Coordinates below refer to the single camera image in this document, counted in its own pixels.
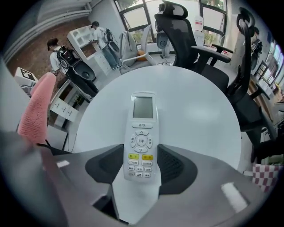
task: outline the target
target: jeans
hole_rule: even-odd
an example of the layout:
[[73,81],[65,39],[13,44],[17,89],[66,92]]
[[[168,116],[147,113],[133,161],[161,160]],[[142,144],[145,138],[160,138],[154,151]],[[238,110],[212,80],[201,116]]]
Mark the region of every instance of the jeans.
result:
[[116,53],[114,53],[114,51],[108,45],[103,48],[103,54],[105,55],[105,58],[110,64],[111,68],[114,68],[119,64],[119,59]]
[[91,80],[84,80],[82,77],[78,76],[73,69],[68,69],[66,76],[83,92],[95,97],[99,92],[95,84]]

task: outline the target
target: black mesh office chair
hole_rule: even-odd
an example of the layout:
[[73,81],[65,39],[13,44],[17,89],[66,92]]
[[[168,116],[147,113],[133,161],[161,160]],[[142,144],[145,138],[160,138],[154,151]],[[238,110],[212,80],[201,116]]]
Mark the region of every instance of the black mesh office chair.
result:
[[[176,53],[174,66],[201,74],[226,93],[229,78],[227,74],[213,66],[217,60],[229,63],[231,59],[222,55],[221,52],[230,50],[218,45],[215,45],[217,52],[205,47],[197,47],[190,22],[186,19],[188,16],[186,8],[176,3],[163,2],[164,11],[156,14],[155,19],[174,47]],[[198,54],[200,55],[198,62],[194,63]],[[213,58],[212,65],[207,64],[210,57]]]
[[251,71],[250,38],[254,35],[254,24],[255,20],[252,14],[244,8],[240,8],[237,26],[241,34],[245,36],[245,54],[235,81],[228,87],[227,97],[236,112],[241,132],[246,132],[253,146],[257,147],[260,144],[262,128],[267,128],[272,140],[276,139],[276,131],[268,115],[254,101],[260,94],[264,94],[270,99],[269,96],[259,85],[256,85],[258,90],[255,93],[252,95],[247,93]]

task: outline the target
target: white t-shirt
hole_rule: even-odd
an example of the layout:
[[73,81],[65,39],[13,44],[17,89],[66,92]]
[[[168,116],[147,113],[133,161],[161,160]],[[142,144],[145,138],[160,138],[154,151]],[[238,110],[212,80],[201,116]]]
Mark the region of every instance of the white t-shirt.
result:
[[104,36],[104,33],[105,33],[105,29],[102,28],[102,27],[98,27],[96,30],[94,30],[93,32],[93,36],[94,36],[94,40],[97,40],[98,41],[98,44],[99,44],[99,47],[101,49],[105,48],[107,46],[107,43],[105,43],[103,41],[103,36]]
[[58,69],[60,69],[60,72],[65,75],[66,72],[68,71],[68,69],[64,69],[60,63],[59,60],[57,59],[57,52],[52,52],[50,55],[50,63],[51,63],[51,67],[52,67],[52,72],[54,73],[55,71],[57,71]]

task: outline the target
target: woman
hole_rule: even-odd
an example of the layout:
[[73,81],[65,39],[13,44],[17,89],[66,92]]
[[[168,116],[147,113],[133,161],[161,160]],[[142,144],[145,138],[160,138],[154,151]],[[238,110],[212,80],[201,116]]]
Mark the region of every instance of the woman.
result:
[[57,76],[59,71],[66,75],[77,87],[79,87],[83,92],[90,95],[92,98],[96,96],[96,94],[99,92],[97,87],[94,85],[92,81],[84,80],[82,77],[78,76],[72,68],[65,69],[63,68],[59,60],[57,59],[57,51],[61,47],[58,45],[58,39],[50,39],[47,42],[47,49],[48,51],[52,51],[50,54],[50,63],[52,67],[52,73]]

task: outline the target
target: yellow button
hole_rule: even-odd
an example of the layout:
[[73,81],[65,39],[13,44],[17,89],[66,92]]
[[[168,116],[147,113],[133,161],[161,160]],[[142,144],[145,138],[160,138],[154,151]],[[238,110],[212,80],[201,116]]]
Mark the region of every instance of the yellow button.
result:
[[142,155],[142,159],[143,159],[143,160],[153,160],[153,155],[146,155],[146,154],[143,154],[143,155]]
[[139,159],[139,155],[138,154],[128,154],[128,158]]

